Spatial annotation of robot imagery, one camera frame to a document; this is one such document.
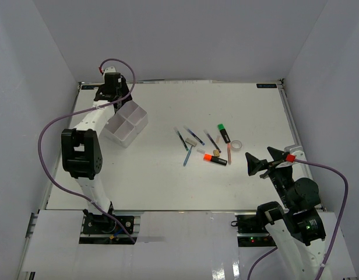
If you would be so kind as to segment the white divided organizer box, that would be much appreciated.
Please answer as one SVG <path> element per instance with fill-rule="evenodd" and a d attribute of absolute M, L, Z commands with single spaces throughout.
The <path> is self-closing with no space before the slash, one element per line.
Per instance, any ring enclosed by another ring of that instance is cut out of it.
<path fill-rule="evenodd" d="M 148 124 L 147 112 L 133 100 L 126 102 L 108 120 L 102 134 L 123 148 L 127 148 Z"/>

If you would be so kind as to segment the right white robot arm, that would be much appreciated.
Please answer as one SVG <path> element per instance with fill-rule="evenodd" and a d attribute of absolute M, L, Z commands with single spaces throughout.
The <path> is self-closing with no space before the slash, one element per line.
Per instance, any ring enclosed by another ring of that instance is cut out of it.
<path fill-rule="evenodd" d="M 332 279 L 322 263 L 326 232 L 315 208 L 320 203 L 317 183 L 307 177 L 293 179 L 293 155 L 273 147 L 268 152 L 271 162 L 245 154 L 248 175 L 269 178 L 281 199 L 257 207 L 257 228 L 272 236 L 293 279 Z"/>

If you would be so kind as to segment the green cap black highlighter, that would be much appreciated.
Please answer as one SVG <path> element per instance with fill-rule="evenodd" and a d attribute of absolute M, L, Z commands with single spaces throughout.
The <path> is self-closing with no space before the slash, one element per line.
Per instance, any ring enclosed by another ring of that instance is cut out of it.
<path fill-rule="evenodd" d="M 219 129 L 219 132 L 220 132 L 220 134 L 221 134 L 221 136 L 222 136 L 224 142 L 225 142 L 226 144 L 229 144 L 229 143 L 231 142 L 231 141 L 230 141 L 230 137 L 229 137 L 229 135 L 228 135 L 228 133 L 227 133 L 227 131 L 226 131 L 224 125 L 223 125 L 223 124 L 218 124 L 217 127 L 218 127 L 218 129 Z"/>

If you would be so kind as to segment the clear tape roll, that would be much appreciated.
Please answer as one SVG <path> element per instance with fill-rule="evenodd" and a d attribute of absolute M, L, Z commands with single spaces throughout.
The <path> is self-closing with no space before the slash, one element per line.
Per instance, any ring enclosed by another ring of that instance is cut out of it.
<path fill-rule="evenodd" d="M 232 149 L 233 151 L 240 151 L 241 148 L 242 148 L 242 142 L 239 141 L 239 140 L 233 140 L 233 141 L 231 141 L 230 145 L 231 145 L 231 149 Z"/>

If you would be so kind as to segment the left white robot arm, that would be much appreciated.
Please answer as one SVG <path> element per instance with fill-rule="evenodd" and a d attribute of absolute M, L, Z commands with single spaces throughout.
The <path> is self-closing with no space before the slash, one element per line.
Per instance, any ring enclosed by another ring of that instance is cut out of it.
<path fill-rule="evenodd" d="M 112 66 L 103 72 L 104 83 L 97 89 L 92 111 L 72 129 L 61 133 L 62 166 L 80 185 L 82 194 L 89 198 L 88 211 L 101 213 L 96 219 L 96 226 L 104 233 L 115 229 L 116 218 L 107 213 L 112 202 L 105 194 L 99 178 L 103 166 L 103 156 L 99 136 L 108 121 L 116 115 L 121 102 L 110 105 L 129 93 L 126 80 Z"/>

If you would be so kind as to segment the dark blue ink pen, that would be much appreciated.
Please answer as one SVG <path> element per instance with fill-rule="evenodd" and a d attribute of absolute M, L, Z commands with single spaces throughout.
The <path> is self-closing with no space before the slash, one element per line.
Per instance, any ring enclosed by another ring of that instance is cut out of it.
<path fill-rule="evenodd" d="M 212 143 L 212 145 L 216 148 L 216 150 L 221 153 L 220 148 L 218 147 L 217 143 L 214 141 L 214 139 L 211 137 L 211 135 L 209 134 L 209 132 L 204 129 L 203 132 L 206 134 L 206 136 L 208 137 L 208 139 L 210 140 L 210 142 Z"/>

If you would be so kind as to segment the green ink pen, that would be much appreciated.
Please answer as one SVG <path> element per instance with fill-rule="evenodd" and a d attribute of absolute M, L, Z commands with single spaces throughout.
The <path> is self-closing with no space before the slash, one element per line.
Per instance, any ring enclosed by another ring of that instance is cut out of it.
<path fill-rule="evenodd" d="M 178 135 L 179 139 L 181 140 L 181 143 L 183 144 L 184 148 L 186 151 L 189 151 L 189 148 L 185 142 L 185 140 L 183 139 L 179 129 L 177 127 L 174 127 L 174 131 L 176 132 L 176 134 Z"/>

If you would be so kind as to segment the orange cap black highlighter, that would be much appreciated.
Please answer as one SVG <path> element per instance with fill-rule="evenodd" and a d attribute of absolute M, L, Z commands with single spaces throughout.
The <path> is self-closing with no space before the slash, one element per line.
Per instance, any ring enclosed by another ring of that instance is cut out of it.
<path fill-rule="evenodd" d="M 213 156 L 210 154 L 204 154 L 203 156 L 203 160 L 207 161 L 207 162 L 212 162 L 218 165 L 222 165 L 222 166 L 226 166 L 227 165 L 227 161 L 224 159 L 221 159 L 217 156 Z"/>

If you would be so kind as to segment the orange pen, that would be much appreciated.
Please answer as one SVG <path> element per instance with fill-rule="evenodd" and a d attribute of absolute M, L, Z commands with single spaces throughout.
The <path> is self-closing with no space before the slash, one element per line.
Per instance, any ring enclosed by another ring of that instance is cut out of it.
<path fill-rule="evenodd" d="M 227 161 L 228 161 L 228 164 L 230 165 L 231 164 L 231 143 L 230 142 L 227 144 Z"/>

